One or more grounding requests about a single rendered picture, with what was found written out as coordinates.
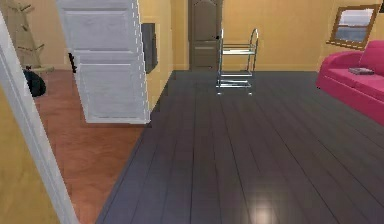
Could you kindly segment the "silver metal trolley shelf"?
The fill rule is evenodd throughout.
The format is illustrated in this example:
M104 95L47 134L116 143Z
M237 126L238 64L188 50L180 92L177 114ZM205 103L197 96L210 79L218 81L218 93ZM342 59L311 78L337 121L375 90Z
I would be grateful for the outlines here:
M226 88L246 89L252 94L251 79L254 77L258 52L259 32L254 28L248 42L224 41L224 29L219 39L219 61L216 76L216 93L221 95Z

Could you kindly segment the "brown wooden room door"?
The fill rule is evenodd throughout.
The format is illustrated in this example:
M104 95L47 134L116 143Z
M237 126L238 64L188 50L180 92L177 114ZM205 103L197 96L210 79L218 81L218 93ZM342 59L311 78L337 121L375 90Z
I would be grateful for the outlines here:
M223 0L188 0L189 68L215 71L219 60Z

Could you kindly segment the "white panelled room door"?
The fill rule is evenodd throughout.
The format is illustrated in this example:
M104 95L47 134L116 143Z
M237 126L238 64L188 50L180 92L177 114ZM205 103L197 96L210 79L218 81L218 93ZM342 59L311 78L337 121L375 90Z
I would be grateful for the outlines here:
M138 0L56 0L88 123L147 124Z

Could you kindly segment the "black bag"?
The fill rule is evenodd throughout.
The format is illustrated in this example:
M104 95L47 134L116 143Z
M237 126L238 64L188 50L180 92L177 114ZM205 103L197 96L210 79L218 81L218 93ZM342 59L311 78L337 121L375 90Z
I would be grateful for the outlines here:
M23 70L30 93L33 97L43 96L46 93L46 84L44 80L30 69Z

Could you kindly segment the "pink sofa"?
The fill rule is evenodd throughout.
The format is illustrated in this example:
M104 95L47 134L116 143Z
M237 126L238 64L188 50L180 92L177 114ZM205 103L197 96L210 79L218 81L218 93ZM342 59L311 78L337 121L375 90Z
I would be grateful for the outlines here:
M349 68L368 68L375 74L355 75ZM384 40L370 41L364 51L330 54L315 85L384 126Z

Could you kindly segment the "beige wooden coat stand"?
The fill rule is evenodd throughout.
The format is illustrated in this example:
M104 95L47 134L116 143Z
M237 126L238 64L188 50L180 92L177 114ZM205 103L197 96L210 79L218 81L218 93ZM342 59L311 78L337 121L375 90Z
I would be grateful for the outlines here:
M23 5L15 0L1 0L0 8L21 67L38 74L52 72L53 66L41 63L40 53L44 44L35 43L29 27L27 14L32 11L32 5Z

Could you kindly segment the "wooden framed window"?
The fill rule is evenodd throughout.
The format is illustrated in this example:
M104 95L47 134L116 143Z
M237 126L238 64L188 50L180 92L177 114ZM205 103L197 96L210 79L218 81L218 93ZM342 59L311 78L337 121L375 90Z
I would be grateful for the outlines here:
M349 49L364 49L380 7L380 4L339 7L326 43Z

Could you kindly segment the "dark grey wall picture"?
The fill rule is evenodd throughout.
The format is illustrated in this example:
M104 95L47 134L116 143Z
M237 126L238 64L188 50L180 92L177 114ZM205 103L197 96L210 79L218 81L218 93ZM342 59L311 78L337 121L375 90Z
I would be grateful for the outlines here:
M142 42L145 70L149 74L158 64L155 23L142 23Z

